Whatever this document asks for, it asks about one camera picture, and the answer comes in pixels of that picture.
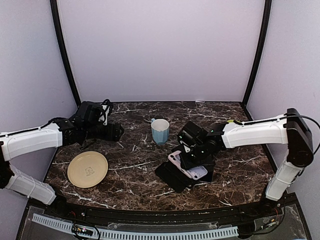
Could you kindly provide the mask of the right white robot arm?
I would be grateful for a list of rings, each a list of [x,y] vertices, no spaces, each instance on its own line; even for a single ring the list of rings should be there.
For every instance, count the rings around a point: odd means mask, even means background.
[[[210,166],[216,153],[236,147],[287,145],[286,157],[268,183],[265,198],[255,205],[255,213],[266,217],[274,210],[274,201],[278,201],[296,177],[313,162],[318,151],[313,146],[312,132],[306,119],[307,116],[295,108],[289,108],[285,114],[267,119],[215,123],[209,131],[188,121],[177,135],[182,146],[180,166],[185,171]]]

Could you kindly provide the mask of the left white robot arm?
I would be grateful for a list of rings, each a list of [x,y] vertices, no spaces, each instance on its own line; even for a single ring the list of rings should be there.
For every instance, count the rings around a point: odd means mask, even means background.
[[[0,187],[12,190],[47,206],[60,218],[71,213],[65,198],[51,185],[23,173],[10,160],[36,151],[59,148],[75,143],[82,145],[89,139],[118,142],[124,134],[119,123],[97,123],[77,126],[66,118],[54,119],[44,126],[0,135]]]

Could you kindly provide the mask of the black phone case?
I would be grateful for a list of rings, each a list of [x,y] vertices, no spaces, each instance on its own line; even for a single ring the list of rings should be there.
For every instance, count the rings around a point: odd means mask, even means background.
[[[185,188],[192,188],[196,182],[182,173],[172,162],[162,163],[155,169],[155,174],[176,193],[181,193]]]

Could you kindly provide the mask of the black screen smartphone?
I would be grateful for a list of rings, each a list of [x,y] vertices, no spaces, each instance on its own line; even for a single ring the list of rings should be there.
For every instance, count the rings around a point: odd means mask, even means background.
[[[207,174],[199,179],[200,182],[211,183],[214,176],[214,166],[213,165],[204,165],[204,168],[207,170]]]

